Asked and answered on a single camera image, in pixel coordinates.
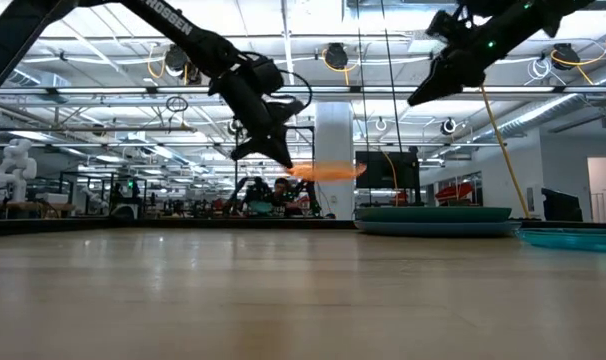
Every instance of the wooden floor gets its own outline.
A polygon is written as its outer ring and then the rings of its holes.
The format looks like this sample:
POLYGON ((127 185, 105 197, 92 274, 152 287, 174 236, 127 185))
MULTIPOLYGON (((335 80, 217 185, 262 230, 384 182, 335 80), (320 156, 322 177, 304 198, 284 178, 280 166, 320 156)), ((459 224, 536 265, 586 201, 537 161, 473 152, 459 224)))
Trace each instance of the wooden floor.
POLYGON ((347 231, 0 238, 0 359, 606 360, 606 254, 347 231))

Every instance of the black robotic arm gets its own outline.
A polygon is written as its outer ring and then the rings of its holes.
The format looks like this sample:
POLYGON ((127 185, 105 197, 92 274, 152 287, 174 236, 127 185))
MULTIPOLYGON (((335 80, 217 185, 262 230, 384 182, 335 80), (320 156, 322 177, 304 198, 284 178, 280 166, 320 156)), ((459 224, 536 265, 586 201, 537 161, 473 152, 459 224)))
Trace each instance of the black robotic arm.
POLYGON ((211 79, 209 94, 220 94, 248 131, 247 142, 232 152, 233 160, 258 152, 292 167, 284 124, 306 105, 262 98, 283 86, 282 71, 271 59, 243 53, 220 35, 197 27, 163 0, 14 0, 0 16, 0 87, 49 24, 76 7, 106 3, 121 3, 137 14, 211 79))
POLYGON ((520 43, 544 30, 556 36, 561 19, 595 0, 457 0, 454 14, 439 11, 426 34, 447 47, 431 63, 428 77, 408 99, 411 106, 479 87, 485 69, 520 43), (473 24, 473 15, 491 17, 473 24))

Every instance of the pillar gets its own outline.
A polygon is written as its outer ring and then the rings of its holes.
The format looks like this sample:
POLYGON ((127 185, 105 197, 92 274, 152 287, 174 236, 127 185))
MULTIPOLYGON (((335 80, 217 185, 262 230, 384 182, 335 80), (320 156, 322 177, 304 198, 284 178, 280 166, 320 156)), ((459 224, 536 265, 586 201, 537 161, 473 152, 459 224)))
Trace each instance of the pillar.
MULTIPOLYGON (((353 163, 352 118, 350 103, 317 103, 315 124, 317 162, 353 163)), ((317 192, 319 203, 325 213, 330 211, 329 203, 337 220, 352 220, 354 181, 319 182, 317 192)))

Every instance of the white robot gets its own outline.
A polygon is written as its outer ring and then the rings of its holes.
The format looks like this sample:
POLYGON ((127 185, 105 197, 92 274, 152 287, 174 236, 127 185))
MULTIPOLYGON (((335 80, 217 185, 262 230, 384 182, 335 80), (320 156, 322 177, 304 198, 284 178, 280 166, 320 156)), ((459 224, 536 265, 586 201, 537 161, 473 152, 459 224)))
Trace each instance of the white robot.
POLYGON ((0 202, 8 197, 8 183, 13 185, 11 202, 25 202, 27 181, 36 177, 36 160, 28 157, 32 142, 26 139, 13 139, 10 146, 3 149, 3 162, 0 166, 0 202), (7 171, 15 167, 11 174, 7 171))
POLYGON ((81 188, 81 192, 85 195, 88 196, 88 198, 90 199, 90 203, 94 204, 94 206, 98 207, 99 209, 107 209, 108 208, 108 204, 105 200, 101 199, 101 195, 97 194, 97 193, 93 193, 92 191, 90 191, 90 189, 87 188, 87 186, 83 186, 81 188))

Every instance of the black monitor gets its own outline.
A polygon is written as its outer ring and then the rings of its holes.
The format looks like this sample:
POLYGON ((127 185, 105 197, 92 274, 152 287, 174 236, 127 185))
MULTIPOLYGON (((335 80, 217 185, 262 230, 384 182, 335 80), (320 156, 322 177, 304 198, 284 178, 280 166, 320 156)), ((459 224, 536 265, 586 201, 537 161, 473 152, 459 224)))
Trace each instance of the black monitor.
MULTIPOLYGON (((396 171, 397 187, 411 189, 414 187, 414 170, 409 163, 409 153, 388 153, 396 171)), ((367 170, 356 179, 359 189, 394 189, 392 166, 380 151, 357 151, 356 162, 367 165, 367 170)))
POLYGON ((541 189, 545 196, 543 208, 547 221, 583 221, 583 213, 576 196, 564 194, 550 189, 541 189))

